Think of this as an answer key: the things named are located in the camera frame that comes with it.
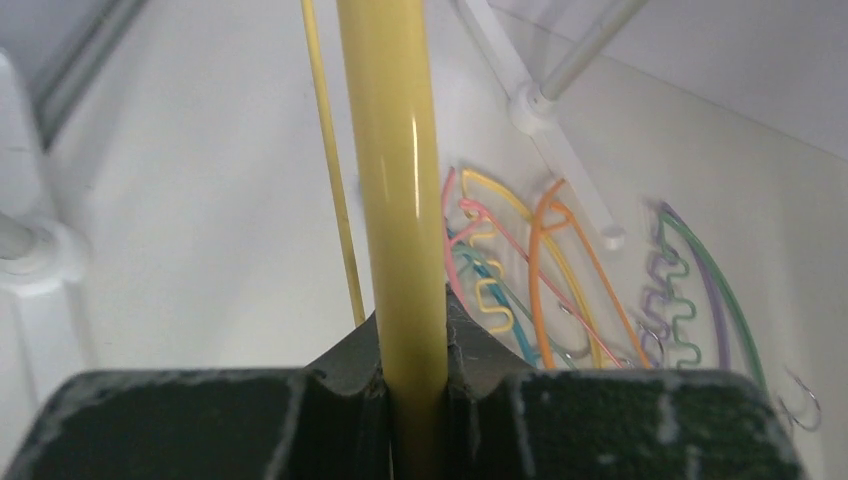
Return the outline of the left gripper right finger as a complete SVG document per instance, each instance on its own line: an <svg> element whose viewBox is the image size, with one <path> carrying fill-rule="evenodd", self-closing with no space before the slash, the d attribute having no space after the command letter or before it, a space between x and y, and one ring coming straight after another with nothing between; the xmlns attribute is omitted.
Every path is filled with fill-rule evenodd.
<svg viewBox="0 0 848 480"><path fill-rule="evenodd" d="M450 479L801 479L765 395L722 370L537 370L448 293Z"/></svg>

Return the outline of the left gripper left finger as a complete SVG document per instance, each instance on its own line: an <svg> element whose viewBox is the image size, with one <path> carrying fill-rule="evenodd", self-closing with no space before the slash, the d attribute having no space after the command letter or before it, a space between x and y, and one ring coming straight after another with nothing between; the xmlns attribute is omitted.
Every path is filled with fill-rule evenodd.
<svg viewBox="0 0 848 480"><path fill-rule="evenodd" d="M99 370L66 380L9 479L385 479L376 322L301 368Z"/></svg>

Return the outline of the teal wavy hanger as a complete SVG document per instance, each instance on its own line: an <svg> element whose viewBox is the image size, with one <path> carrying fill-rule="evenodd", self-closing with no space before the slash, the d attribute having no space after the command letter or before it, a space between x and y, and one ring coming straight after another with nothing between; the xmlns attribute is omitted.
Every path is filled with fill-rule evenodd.
<svg viewBox="0 0 848 480"><path fill-rule="evenodd" d="M673 307L681 307L682 312L673 313L671 317L671 336L675 347L682 351L688 352L688 358L679 358L675 367L677 369L689 369L699 367L702 364L703 354L700 347L689 340L683 338L682 325L684 322L694 321L697 317L697 308L695 304L685 296L677 293L675 281L685 279L690 276L691 267L689 263L681 257L675 248L667 239L668 230L676 230L677 222L672 220L667 214L660 214L657 228L657 239L660 247L661 258L669 261L672 265L681 267L680 271L671 271L665 276L665 292L669 297Z"/></svg>

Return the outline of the pink hanger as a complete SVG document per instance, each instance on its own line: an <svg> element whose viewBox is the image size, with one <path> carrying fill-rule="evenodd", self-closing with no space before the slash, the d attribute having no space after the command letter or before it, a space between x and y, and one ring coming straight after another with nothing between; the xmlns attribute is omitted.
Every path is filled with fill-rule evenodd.
<svg viewBox="0 0 848 480"><path fill-rule="evenodd" d="M532 323L527 261L485 219L482 214L482 207L487 207L491 215L524 248L527 248L530 226L509 203L477 183L471 182L468 185L466 194L468 200L462 201L460 182L460 171L462 169L450 169L442 190L442 206L447 222L447 239L452 253L447 261L450 285L457 291L461 303L471 311L473 318L485 330L488 331L491 327L503 325L505 317L502 314L486 314L479 310L474 294L477 275L472 268L466 266L466 260L459 254L459 249L455 248L455 244L458 241L464 241L487 259L499 262L503 267L503 282L508 288L510 303L516 319L523 326L530 344L539 354L536 368L545 369ZM482 300L485 305L494 306L496 304L494 298L486 289L482 291ZM551 339L553 341L555 366L552 368L596 368L593 366L589 353L588 336L580 331L576 320L569 313L566 313L560 305L560 301L554 299L549 293L545 294L543 305L548 308L547 320L554 330ZM515 337L510 331L494 336L520 356ZM622 356L621 360L622 365L620 367L606 366L600 368L636 368L629 354Z"/></svg>

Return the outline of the green smooth hanger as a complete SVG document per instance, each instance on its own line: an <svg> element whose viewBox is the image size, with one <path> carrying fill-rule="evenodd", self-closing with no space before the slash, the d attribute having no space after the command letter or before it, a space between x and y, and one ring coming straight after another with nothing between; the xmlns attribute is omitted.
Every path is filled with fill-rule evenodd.
<svg viewBox="0 0 848 480"><path fill-rule="evenodd" d="M657 261L663 261L669 266L680 267L681 270L679 272L669 272L661 277L657 281L657 284L661 287L661 292L665 294L665 297L671 303L683 304L688 308L686 314L682 316L676 315L672 318L669 325L669 334L675 346L693 353L691 359L680 359L675 363L675 366L677 368L699 367L703 363L703 352L696 343L685 341L681 337L680 323L682 321L695 320L697 318L697 308L693 301L677 294L675 280L689 277L692 267L681 256L679 251L671 245L667 238L668 232L677 234L685 241L701 275L710 314L712 315L712 324L716 339L717 366L722 370L729 370L732 366L730 329L728 327L728 323L732 322L738 334L743 358L750 375L760 389L766 390L768 388L768 381L756 340L726 276L720 270L717 262L706 249L703 242L694 234L682 217L668 203L662 202L657 207L657 227L654 242L658 251L656 252L655 259Z"/></svg>

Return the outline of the yellow smooth hanger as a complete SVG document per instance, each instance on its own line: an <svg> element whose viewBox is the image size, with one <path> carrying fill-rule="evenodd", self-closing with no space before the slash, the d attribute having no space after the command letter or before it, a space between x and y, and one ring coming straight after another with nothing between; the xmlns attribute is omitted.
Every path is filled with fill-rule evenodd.
<svg viewBox="0 0 848 480"><path fill-rule="evenodd" d="M399 479L448 471L444 226L424 6L336 5Z"/></svg>

